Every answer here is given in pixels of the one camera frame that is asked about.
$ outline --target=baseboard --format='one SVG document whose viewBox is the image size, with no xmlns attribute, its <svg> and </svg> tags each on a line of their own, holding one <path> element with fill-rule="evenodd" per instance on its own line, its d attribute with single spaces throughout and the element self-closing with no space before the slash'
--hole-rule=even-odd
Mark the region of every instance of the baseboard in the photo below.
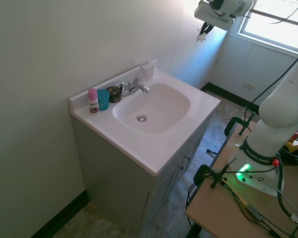
<svg viewBox="0 0 298 238">
<path fill-rule="evenodd" d="M 248 107 L 250 110 L 252 110 L 253 112 L 256 112 L 258 114 L 258 109 L 259 106 L 251 103 L 248 100 L 245 100 L 225 89 L 222 89 L 212 83 L 207 83 L 203 88 L 201 88 L 202 91 L 204 92 L 210 92 L 213 93 L 217 96 L 220 96 L 226 100 L 229 100 L 237 105 L 240 105 L 241 107 Z"/>
<path fill-rule="evenodd" d="M 31 238 L 51 238 L 89 202 L 90 200 L 88 199 L 85 190 L 38 230 Z"/>
</svg>

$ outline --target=floor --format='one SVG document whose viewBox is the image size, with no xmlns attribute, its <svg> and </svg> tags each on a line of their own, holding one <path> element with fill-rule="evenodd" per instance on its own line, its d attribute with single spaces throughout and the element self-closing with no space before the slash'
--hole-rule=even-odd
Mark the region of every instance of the floor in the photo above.
<svg viewBox="0 0 298 238">
<path fill-rule="evenodd" d="M 190 168 L 181 179 L 168 200 L 147 225 L 141 238 L 185 238 L 190 226 L 185 212 L 187 190 L 193 177 L 202 164 L 211 164 L 213 158 L 206 149 L 218 151 L 225 141 L 224 128 L 233 116 L 243 116 L 244 110 L 222 98 L 212 121 L 203 137 Z M 93 203 L 80 210 L 53 238 L 129 238 L 118 226 L 103 217 Z M 213 236 L 202 230 L 200 238 Z"/>
</svg>

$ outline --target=table leg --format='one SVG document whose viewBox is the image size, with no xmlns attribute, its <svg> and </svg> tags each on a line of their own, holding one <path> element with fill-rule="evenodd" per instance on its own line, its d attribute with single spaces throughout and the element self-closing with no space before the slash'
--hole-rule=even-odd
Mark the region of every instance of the table leg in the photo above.
<svg viewBox="0 0 298 238">
<path fill-rule="evenodd" d="M 198 224 L 193 223 L 193 226 L 191 227 L 189 233 L 187 234 L 186 238 L 197 238 L 202 230 L 202 227 L 200 227 Z"/>
</svg>

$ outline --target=chrome faucet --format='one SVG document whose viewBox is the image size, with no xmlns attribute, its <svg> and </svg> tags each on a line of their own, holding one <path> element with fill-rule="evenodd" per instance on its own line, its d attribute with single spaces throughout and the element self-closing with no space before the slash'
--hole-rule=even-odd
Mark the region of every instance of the chrome faucet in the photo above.
<svg viewBox="0 0 298 238">
<path fill-rule="evenodd" d="M 139 83 L 139 76 L 143 73 L 146 73 L 147 70 L 142 71 L 139 73 L 135 78 L 133 82 L 128 82 L 127 85 L 125 83 L 118 83 L 116 86 L 120 85 L 121 88 L 121 96 L 126 97 L 128 95 L 131 95 L 135 92 L 137 92 L 139 89 L 141 89 L 144 93 L 147 93 L 149 91 L 148 87 Z"/>
</svg>

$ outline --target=wooden table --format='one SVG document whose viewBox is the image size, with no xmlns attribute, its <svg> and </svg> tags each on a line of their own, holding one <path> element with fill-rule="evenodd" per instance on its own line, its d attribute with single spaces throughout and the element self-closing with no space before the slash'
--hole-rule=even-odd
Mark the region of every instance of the wooden table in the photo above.
<svg viewBox="0 0 298 238">
<path fill-rule="evenodd" d="M 228 158 L 234 151 L 238 150 L 236 143 L 242 143 L 250 133 L 246 130 L 242 136 L 238 132 L 242 129 L 240 125 L 231 132 L 223 144 L 220 152 L 212 165 L 214 170 L 221 170 L 228 163 Z M 281 210 L 277 198 L 268 196 L 255 189 L 237 182 L 234 174 L 225 174 L 227 181 L 237 190 L 246 202 L 252 205 L 258 212 L 267 217 L 279 228 L 291 234 L 296 224 L 291 222 Z M 284 164 L 285 187 L 283 193 L 298 208 L 298 166 Z M 211 233 L 217 238 L 271 238 L 266 230 L 248 221 L 242 214 L 233 195 L 219 184 L 215 189 L 210 188 L 212 180 L 206 178 L 199 190 L 196 192 L 185 214 L 197 225 Z M 285 199 L 284 205 L 291 214 L 298 214 Z M 288 237 L 277 228 L 271 227 L 281 236 Z"/>
</svg>

